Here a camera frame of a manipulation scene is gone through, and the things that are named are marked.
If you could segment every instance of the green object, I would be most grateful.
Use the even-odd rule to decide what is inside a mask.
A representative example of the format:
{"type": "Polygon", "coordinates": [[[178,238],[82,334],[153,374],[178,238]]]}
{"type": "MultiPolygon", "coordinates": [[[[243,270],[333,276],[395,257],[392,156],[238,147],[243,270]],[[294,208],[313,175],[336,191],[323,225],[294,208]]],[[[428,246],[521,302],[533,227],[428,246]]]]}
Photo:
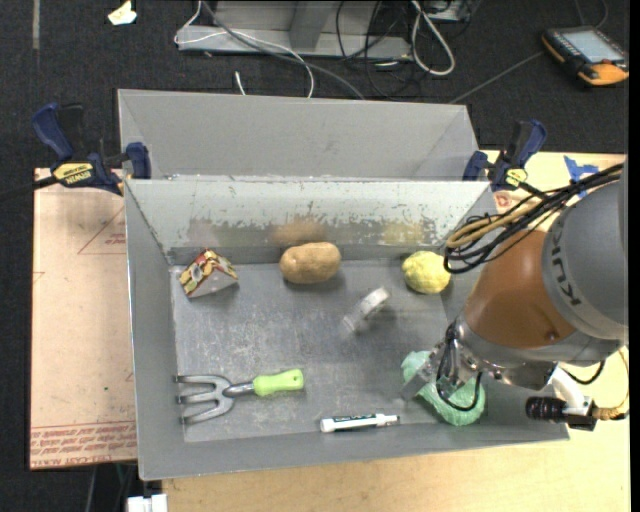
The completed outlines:
{"type": "MultiPolygon", "coordinates": [[[[405,382],[409,381],[409,379],[415,375],[418,368],[427,361],[429,354],[430,352],[425,350],[422,352],[411,352],[407,357],[405,357],[401,365],[405,382]]],[[[461,407],[466,407],[473,401],[475,388],[476,379],[470,379],[449,398],[449,401],[461,407]]],[[[478,389],[478,402],[470,411],[459,411],[442,400],[438,395],[435,381],[425,385],[418,392],[418,395],[426,400],[443,420],[456,427],[474,423],[484,411],[485,392],[482,385],[480,385],[478,389]]]]}
{"type": "Polygon", "coordinates": [[[304,387],[304,377],[299,369],[287,370],[276,375],[259,375],[253,379],[253,392],[258,396],[276,391],[297,391],[304,387]]]}

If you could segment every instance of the dry erase marker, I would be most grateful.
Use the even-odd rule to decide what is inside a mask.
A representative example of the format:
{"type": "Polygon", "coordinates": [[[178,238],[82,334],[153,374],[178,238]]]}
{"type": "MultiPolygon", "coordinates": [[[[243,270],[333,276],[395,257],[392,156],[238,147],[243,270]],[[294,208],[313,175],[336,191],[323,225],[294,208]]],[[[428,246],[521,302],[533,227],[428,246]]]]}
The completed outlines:
{"type": "Polygon", "coordinates": [[[367,427],[386,427],[400,420],[395,414],[365,414],[363,416],[333,416],[320,420],[322,432],[335,432],[336,430],[356,430],[367,427]]]}

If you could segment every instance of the white cable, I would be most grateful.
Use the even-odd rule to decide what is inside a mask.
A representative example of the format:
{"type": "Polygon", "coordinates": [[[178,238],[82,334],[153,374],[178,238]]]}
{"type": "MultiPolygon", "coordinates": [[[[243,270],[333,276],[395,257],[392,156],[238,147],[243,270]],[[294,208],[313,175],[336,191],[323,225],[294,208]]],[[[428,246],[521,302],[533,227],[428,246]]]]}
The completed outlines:
{"type": "Polygon", "coordinates": [[[412,0],[411,5],[413,5],[413,7],[418,11],[418,15],[416,16],[416,21],[413,24],[413,30],[411,31],[411,43],[413,46],[413,60],[415,61],[415,63],[418,65],[420,69],[422,69],[423,71],[426,71],[427,73],[430,73],[436,76],[448,75],[456,67],[456,60],[453,56],[453,53],[451,52],[451,48],[449,48],[449,45],[444,40],[440,32],[438,32],[438,29],[435,27],[435,25],[429,18],[428,14],[424,11],[424,9],[422,9],[422,6],[417,2],[417,0],[412,0]],[[422,62],[420,57],[418,57],[418,52],[416,50],[416,39],[418,37],[418,27],[420,26],[420,19],[423,19],[425,23],[429,26],[433,34],[436,36],[436,39],[438,39],[440,46],[442,46],[444,51],[447,53],[447,56],[449,57],[450,65],[447,69],[443,71],[436,71],[434,69],[427,67],[427,65],[424,62],[422,62]]]}
{"type": "MultiPolygon", "coordinates": [[[[202,0],[200,0],[198,2],[198,8],[196,9],[195,14],[193,16],[191,16],[191,18],[189,18],[189,20],[182,26],[182,28],[185,28],[185,27],[188,27],[189,25],[191,25],[198,18],[198,16],[200,16],[201,11],[202,11],[202,0]]],[[[242,32],[238,32],[236,30],[234,30],[234,33],[236,33],[236,34],[238,34],[238,35],[240,35],[242,37],[245,37],[245,38],[247,38],[247,39],[249,39],[251,41],[254,41],[254,42],[258,43],[258,44],[272,46],[274,48],[278,48],[280,50],[283,50],[286,53],[289,53],[289,54],[293,55],[293,57],[295,57],[302,64],[304,64],[304,67],[307,70],[307,73],[309,74],[309,81],[310,81],[309,94],[307,94],[307,98],[311,98],[311,96],[313,95],[313,89],[315,87],[315,79],[314,79],[313,73],[311,72],[311,68],[306,65],[306,62],[304,61],[304,59],[302,57],[300,57],[300,55],[298,55],[297,52],[293,51],[291,48],[287,48],[286,46],[282,46],[282,45],[277,44],[277,43],[271,43],[269,41],[263,41],[262,39],[258,39],[257,37],[253,37],[253,36],[250,36],[249,34],[244,34],[242,32]]],[[[205,39],[209,39],[211,37],[223,36],[223,35],[231,37],[226,32],[216,32],[214,34],[208,34],[208,35],[206,35],[204,37],[200,37],[198,39],[188,39],[186,41],[179,41],[178,40],[178,34],[176,33],[176,35],[173,38],[173,42],[175,44],[199,43],[200,41],[204,41],[205,39]]],[[[236,71],[236,81],[237,81],[238,86],[240,87],[241,91],[244,94],[244,90],[242,89],[242,85],[240,84],[239,76],[237,75],[237,71],[236,71]]]]}
{"type": "Polygon", "coordinates": [[[238,84],[238,88],[240,89],[240,92],[242,93],[243,96],[246,96],[247,93],[244,92],[244,87],[242,87],[242,82],[240,81],[240,73],[236,71],[234,73],[234,76],[236,77],[236,83],[238,84]]]}
{"type": "Polygon", "coordinates": [[[263,41],[262,39],[258,39],[257,37],[250,36],[249,34],[243,34],[242,32],[238,32],[237,30],[234,30],[234,33],[238,34],[239,36],[245,37],[251,41],[254,41],[255,43],[263,44],[263,45],[266,44],[267,46],[273,46],[274,48],[279,48],[280,50],[284,50],[285,52],[290,53],[296,59],[302,62],[302,64],[304,64],[305,69],[307,70],[307,73],[309,74],[309,80],[311,83],[309,85],[309,94],[307,94],[307,98],[311,98],[311,95],[313,94],[313,88],[315,87],[315,80],[313,78],[313,73],[311,72],[311,68],[306,65],[306,62],[302,57],[300,57],[300,55],[298,55],[291,48],[287,48],[286,46],[282,46],[277,43],[271,43],[269,41],[263,41]]]}
{"type": "Polygon", "coordinates": [[[390,62],[376,62],[374,66],[377,68],[390,68],[391,66],[397,66],[398,64],[400,64],[399,60],[392,60],[390,62]]]}
{"type": "Polygon", "coordinates": [[[565,399],[567,407],[573,409],[583,406],[585,397],[580,391],[580,386],[559,366],[556,366],[551,374],[551,383],[565,399]]]}

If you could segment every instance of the black carpet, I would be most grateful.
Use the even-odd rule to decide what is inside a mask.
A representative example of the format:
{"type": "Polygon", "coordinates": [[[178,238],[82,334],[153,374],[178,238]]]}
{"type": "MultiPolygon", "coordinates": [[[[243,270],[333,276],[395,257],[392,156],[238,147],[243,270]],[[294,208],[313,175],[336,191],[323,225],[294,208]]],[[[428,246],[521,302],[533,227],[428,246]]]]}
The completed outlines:
{"type": "MultiPolygon", "coordinates": [[[[39,48],[34,49],[34,2],[0,0],[4,190],[28,184],[35,167],[53,162],[53,153],[30,125],[35,111],[51,101],[82,103],[87,139],[101,140],[105,152],[113,154],[120,149],[114,108],[118,88],[237,94],[235,71],[247,94],[301,96],[307,85],[303,68],[269,56],[179,53],[173,36],[194,12],[194,2],[140,0],[136,23],[120,27],[106,20],[119,1],[39,3],[39,48]]],[[[543,54],[540,43],[545,28],[596,24],[603,18],[601,29],[628,51],[628,0],[485,0],[464,30],[443,27],[456,70],[447,77],[425,77],[392,99],[468,105],[478,143],[486,149],[503,147],[515,121],[535,118],[548,131],[545,151],[626,153],[629,81],[586,88],[543,54]]],[[[309,62],[348,80],[368,99],[383,99],[400,84],[390,73],[375,70],[370,81],[362,63],[309,62]]],[[[352,97],[336,80],[316,78],[316,97],[352,97]]],[[[93,468],[34,473],[27,466],[32,209],[29,194],[0,204],[0,511],[79,511],[85,510],[93,468]]],[[[99,505],[92,510],[101,510],[99,505]]]]}

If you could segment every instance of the cardboard sheet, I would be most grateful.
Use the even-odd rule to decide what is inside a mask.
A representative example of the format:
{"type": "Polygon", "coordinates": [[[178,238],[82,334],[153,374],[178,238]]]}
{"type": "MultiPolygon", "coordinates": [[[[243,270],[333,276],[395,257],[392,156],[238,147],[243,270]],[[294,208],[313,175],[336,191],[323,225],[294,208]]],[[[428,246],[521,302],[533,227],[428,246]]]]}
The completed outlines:
{"type": "Polygon", "coordinates": [[[53,185],[34,207],[30,468],[135,460],[123,198],[53,185]]]}

